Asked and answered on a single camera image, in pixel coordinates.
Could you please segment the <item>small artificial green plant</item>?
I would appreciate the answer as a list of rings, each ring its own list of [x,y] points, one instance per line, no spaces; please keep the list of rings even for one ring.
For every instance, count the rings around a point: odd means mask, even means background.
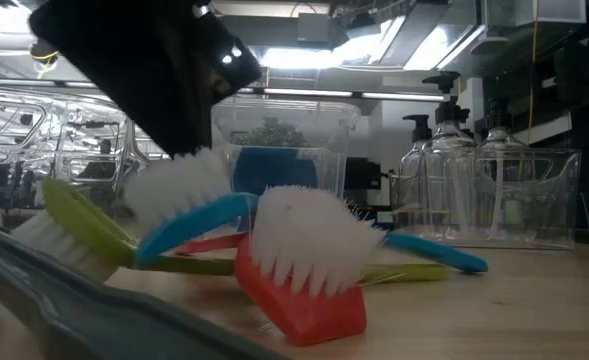
[[[265,147],[307,147],[308,143],[301,131],[289,123],[276,119],[265,119],[260,127],[247,133],[235,135],[232,143],[243,146]]]

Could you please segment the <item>blue sponge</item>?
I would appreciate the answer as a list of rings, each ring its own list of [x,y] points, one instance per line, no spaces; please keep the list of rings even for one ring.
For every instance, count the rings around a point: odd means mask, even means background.
[[[297,148],[243,147],[232,176],[233,188],[255,195],[275,186],[317,188],[314,162],[300,159],[298,153]]]

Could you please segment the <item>black box device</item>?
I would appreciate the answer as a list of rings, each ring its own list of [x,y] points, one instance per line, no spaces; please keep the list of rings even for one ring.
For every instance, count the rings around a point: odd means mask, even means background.
[[[388,177],[389,174],[381,170],[379,163],[363,157],[348,157],[344,188],[346,190],[380,190],[382,179]]]

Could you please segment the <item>blue dish brush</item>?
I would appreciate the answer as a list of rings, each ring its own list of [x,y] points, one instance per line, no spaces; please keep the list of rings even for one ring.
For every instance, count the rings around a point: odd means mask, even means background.
[[[272,215],[268,224],[276,227],[273,239],[292,235],[294,227],[301,225],[320,238],[309,245],[301,239],[293,243],[316,253],[324,251],[327,256],[347,249],[368,255],[359,247],[371,242],[374,247],[389,245],[463,272],[488,270],[485,260],[471,254],[420,237],[376,229],[355,218],[324,190],[300,186],[277,189],[288,193],[271,199],[266,194],[234,192],[223,158],[208,148],[154,162],[129,177],[123,191],[123,201],[144,233],[137,261],[148,264],[183,242],[235,220],[241,221],[240,232],[265,234],[265,229],[249,223],[250,218]]]

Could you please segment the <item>red dish brush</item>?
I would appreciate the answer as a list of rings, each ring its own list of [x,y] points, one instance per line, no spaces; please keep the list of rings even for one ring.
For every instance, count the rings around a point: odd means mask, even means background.
[[[180,255],[235,248],[244,292],[296,346],[362,333],[359,281],[384,233],[321,189],[279,186],[259,198],[252,230],[185,243]]]

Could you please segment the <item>translucent plastic tub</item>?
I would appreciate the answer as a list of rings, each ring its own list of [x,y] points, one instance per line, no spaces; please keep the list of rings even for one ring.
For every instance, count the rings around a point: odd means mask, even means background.
[[[308,143],[297,148],[298,157],[314,162],[319,189],[341,198],[344,191],[350,128],[360,119],[360,110],[352,105],[325,101],[276,100],[233,97],[212,108],[213,147],[224,157],[231,180],[243,146],[232,143],[240,135],[260,127],[265,119],[294,125]]]

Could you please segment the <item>green dish brush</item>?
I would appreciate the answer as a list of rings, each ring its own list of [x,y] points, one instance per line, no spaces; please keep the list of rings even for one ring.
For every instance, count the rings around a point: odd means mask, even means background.
[[[102,283],[119,268],[134,269],[135,239],[100,208],[67,183],[46,178],[45,209],[11,232],[24,245],[48,254]],[[142,271],[233,276],[234,259],[161,255]],[[360,284],[442,281],[438,264],[374,264],[362,272]]]

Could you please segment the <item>ceiling light strip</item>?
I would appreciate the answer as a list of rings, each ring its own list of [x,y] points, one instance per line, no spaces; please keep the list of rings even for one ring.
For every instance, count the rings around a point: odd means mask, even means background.
[[[394,101],[420,101],[420,102],[441,102],[445,100],[443,95],[422,95],[409,93],[380,93],[380,92],[352,92],[336,90],[303,90],[303,89],[281,89],[265,88],[262,90],[268,95],[291,95],[311,97],[338,97],[369,100],[394,100]]]

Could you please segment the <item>small green object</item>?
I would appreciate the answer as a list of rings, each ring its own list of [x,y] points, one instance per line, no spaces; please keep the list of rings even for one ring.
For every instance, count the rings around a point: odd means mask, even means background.
[[[518,225],[523,221],[521,204],[517,200],[508,200],[504,205],[504,222],[508,225]]]

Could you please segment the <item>grey ceiling box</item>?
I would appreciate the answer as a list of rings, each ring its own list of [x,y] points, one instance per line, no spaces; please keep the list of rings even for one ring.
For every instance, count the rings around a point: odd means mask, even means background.
[[[299,13],[297,17],[297,41],[299,43],[328,44],[330,21],[326,14]]]

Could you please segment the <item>grey dish brush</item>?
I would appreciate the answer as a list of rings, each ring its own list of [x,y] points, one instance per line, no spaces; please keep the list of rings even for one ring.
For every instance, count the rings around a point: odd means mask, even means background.
[[[1,229],[0,303],[47,360],[287,360],[158,298],[99,284]]]

